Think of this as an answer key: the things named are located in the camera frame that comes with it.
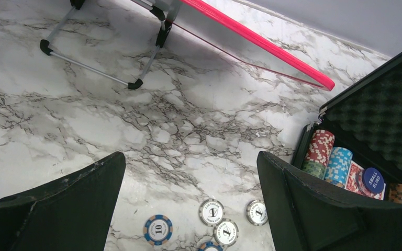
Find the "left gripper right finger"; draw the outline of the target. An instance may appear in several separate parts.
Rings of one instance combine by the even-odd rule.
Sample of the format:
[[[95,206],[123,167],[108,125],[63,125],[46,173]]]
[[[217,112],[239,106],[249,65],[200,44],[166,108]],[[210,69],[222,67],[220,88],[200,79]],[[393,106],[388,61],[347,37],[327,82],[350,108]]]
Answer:
[[[269,152],[256,163],[276,250],[402,250],[402,204],[347,191]]]

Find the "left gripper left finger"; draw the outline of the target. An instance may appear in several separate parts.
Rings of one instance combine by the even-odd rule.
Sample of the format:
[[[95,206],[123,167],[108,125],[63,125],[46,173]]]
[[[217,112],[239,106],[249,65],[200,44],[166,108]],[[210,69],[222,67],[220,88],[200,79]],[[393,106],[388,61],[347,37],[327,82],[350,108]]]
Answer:
[[[114,152],[0,199],[0,250],[103,250],[126,169]]]

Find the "white one poker chip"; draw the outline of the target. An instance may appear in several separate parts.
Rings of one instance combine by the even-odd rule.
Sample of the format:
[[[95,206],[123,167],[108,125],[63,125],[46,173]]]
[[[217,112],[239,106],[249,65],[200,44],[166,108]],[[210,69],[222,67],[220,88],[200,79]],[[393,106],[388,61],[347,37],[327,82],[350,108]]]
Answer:
[[[255,226],[263,226],[268,222],[266,206],[263,200],[250,201],[245,209],[247,220]]]
[[[239,228],[235,221],[223,219],[214,227],[214,238],[222,247],[233,246],[239,237]]]
[[[216,199],[209,198],[201,203],[198,208],[198,216],[200,220],[209,227],[219,224],[225,215],[223,204]]]

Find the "blue ten poker chip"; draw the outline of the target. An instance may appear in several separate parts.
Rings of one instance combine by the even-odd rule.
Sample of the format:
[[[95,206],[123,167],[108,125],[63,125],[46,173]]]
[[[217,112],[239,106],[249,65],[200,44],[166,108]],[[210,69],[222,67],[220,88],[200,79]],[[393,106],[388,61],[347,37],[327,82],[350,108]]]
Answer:
[[[173,223],[165,215],[156,214],[150,217],[143,226],[143,235],[152,246],[167,243],[173,234]]]

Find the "red playing card deck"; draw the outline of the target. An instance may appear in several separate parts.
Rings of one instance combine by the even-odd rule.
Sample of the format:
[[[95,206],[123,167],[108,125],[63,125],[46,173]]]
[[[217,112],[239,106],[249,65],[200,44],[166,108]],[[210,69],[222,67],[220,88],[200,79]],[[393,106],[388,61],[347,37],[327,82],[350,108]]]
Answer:
[[[363,186],[361,184],[361,176],[362,172],[365,169],[357,164],[356,162],[352,161],[348,173],[348,179],[345,185],[345,189],[354,193],[357,193],[359,195],[367,196],[370,198],[378,199],[378,200],[383,200],[385,196],[385,188],[384,190],[379,193],[379,194],[372,194],[367,192],[366,190],[363,189]]]

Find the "light blue chip stack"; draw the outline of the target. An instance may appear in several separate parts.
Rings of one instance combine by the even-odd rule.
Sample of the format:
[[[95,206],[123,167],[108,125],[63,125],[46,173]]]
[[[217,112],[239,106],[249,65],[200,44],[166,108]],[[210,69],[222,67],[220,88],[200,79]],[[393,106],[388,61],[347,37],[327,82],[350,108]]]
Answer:
[[[352,157],[353,153],[349,149],[333,147],[324,180],[340,188],[344,188],[347,182]]]

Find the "red white chip stack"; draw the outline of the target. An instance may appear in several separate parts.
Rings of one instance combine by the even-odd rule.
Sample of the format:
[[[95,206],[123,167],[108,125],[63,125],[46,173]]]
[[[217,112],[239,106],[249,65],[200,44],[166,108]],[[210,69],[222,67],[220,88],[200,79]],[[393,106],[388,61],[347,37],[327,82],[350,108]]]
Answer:
[[[316,130],[309,143],[301,170],[324,179],[335,136],[330,131]]]

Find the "blue small blind button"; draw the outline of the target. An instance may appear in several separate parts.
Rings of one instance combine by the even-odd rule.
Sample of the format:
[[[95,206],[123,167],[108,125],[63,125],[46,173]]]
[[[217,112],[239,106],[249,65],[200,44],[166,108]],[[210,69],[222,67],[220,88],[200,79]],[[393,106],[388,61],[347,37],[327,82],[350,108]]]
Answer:
[[[381,193],[385,188],[383,175],[373,167],[367,168],[362,172],[361,184],[364,190],[374,195]]]

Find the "orange black chip stack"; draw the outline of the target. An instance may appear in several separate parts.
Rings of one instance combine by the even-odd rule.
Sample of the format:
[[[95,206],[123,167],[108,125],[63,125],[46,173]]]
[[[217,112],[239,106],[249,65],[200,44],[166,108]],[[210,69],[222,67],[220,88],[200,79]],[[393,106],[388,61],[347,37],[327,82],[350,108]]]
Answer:
[[[389,184],[388,201],[402,204],[402,184]]]

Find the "black poker chip case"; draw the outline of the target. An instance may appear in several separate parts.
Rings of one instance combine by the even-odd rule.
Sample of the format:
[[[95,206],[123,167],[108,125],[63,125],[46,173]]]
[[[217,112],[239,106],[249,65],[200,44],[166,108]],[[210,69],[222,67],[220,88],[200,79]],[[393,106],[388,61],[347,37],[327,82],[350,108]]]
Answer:
[[[330,131],[364,168],[378,169],[385,184],[402,184],[402,52],[319,108],[303,127],[291,164],[305,162],[312,134]]]

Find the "pink acrylic sheet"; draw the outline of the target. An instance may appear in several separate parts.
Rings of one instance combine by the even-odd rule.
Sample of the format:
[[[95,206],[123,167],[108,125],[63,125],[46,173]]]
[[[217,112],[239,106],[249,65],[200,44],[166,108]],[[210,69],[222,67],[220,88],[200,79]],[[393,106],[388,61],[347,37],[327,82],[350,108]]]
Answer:
[[[252,67],[326,91],[332,79],[204,1],[181,1],[175,24]]]

